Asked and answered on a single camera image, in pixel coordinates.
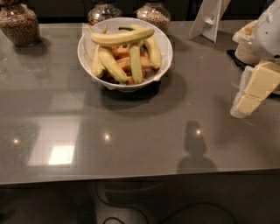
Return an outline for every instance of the fruit piece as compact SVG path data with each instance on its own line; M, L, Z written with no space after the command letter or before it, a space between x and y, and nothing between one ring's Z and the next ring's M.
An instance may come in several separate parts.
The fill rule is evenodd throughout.
M140 40L147 39L154 34L154 29L142 27L134 31L127 31L115 34L104 34L93 32L90 38L100 46L124 46Z
M140 60L141 60L141 66L143 69L152 68L154 70L158 70L158 66L155 65L154 63L152 63L150 59L148 59L146 57L140 57ZM116 62L119 64L121 69L123 69L124 71L131 70L130 57L118 59Z
M130 26L120 26L119 30L137 31L143 29L139 24L132 24ZM158 42L155 37L151 36L143 40L143 44L146 46L148 54L150 55L150 60L155 63L158 67L161 66L161 53L158 46Z
M111 47L99 46L99 58L106 70L114 77L116 81L125 83L128 80L126 73L120 68L116 62Z

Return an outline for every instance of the black cable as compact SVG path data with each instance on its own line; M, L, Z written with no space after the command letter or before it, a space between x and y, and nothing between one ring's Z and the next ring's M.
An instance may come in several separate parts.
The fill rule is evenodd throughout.
M209 206L212 206L212 207L218 207L219 209L224 211L226 214L228 214L232 218L232 220L234 221L234 224L238 224L235 217L225 207L219 206L219 205L216 205L216 204L210 203L210 202L197 202L197 203L192 203L192 204L189 204L189 205L186 205L186 206L182 206L180 209L175 210L173 213L171 213L167 217L163 218L158 224L163 224L166 221L168 221L171 217L178 214L179 212L181 212L183 210L186 210L186 209L189 209L189 208L192 208L192 207L195 207L195 206L198 206L198 205L209 205Z
M100 202L102 202L104 205L109 206L109 207L128 208L128 209L135 210L135 211L139 212L139 213L143 216L143 218L145 219L146 224L150 224L150 223L149 223L149 220L148 220L148 218L147 218L147 216L146 216L139 208L136 208L136 207L134 207L134 206L120 206L120 205L118 205L118 204L116 204L116 203L109 203L109 202L105 201L105 200L100 196L100 194L99 194L99 191L98 191L98 182L99 182L99 181L96 182L95 191L96 191L96 196L97 196L97 198L98 198L98 200L99 200ZM116 217L108 217L106 221L108 221L108 220L110 220L110 219L117 219L117 218L116 218Z
M107 221L110 221L110 220L118 221L118 222L120 222L121 224L125 224L122 220L120 220L119 218L116 218L116 217L114 217L114 216L108 217L108 218L103 222L103 224L106 224L106 222L107 222Z

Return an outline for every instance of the dark background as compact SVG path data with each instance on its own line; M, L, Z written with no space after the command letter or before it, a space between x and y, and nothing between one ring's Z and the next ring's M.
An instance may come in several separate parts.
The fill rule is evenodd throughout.
M92 0L24 0L35 11L40 23L86 22L88 12L95 7ZM144 0L115 0L124 17L135 17ZM202 0L165 0L164 6L171 13L171 20L194 20ZM257 19L267 0L232 0L222 19Z

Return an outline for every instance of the white bowl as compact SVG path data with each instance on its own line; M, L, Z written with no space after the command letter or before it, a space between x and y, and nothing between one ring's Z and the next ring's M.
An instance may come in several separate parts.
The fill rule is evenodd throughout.
M166 35L153 24L149 24L147 22L144 22L144 21L136 19L136 18L117 17L117 18L111 18L111 19L102 21L102 22L94 25L92 28L96 32L101 32L103 26L107 25L108 26L107 33L118 33L118 32L125 32L125 31L118 31L119 26L133 25L133 24L141 25L141 26L149 26L155 30L154 37L158 43L158 46L159 46L159 49L160 49L160 52L162 55L162 64L154 76L150 77L148 80L145 80L141 84L132 85L132 86L113 84L113 83L106 82L104 80L97 78L91 72L90 66L91 66L92 58L93 58L94 51L95 51L95 43L90 39L90 34L87 31L87 24L83 25L82 37L80 38L80 41L78 44L78 57L79 57L80 63L83 66L83 68L90 74L93 81L100 82L102 85L104 85L106 88L108 88L110 90L117 89L117 90L123 91L123 92L137 91L138 89L151 84L153 81L159 81L161 79L161 77L166 73L166 71L171 66L172 57L173 57L172 44L171 44L170 40L166 37Z

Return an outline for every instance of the glass jar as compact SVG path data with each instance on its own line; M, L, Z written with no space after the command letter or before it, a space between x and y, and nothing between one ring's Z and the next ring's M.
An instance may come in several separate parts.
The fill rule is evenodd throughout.
M90 25L95 25L105 19L119 18L122 11L114 6L114 0L94 0L95 7L88 13L87 19Z
M0 0L0 29L15 46L33 46L40 41L35 13L21 0Z
M145 0L146 4L137 10L138 19L155 25L163 32L168 31L171 21L170 12L164 7L164 0Z

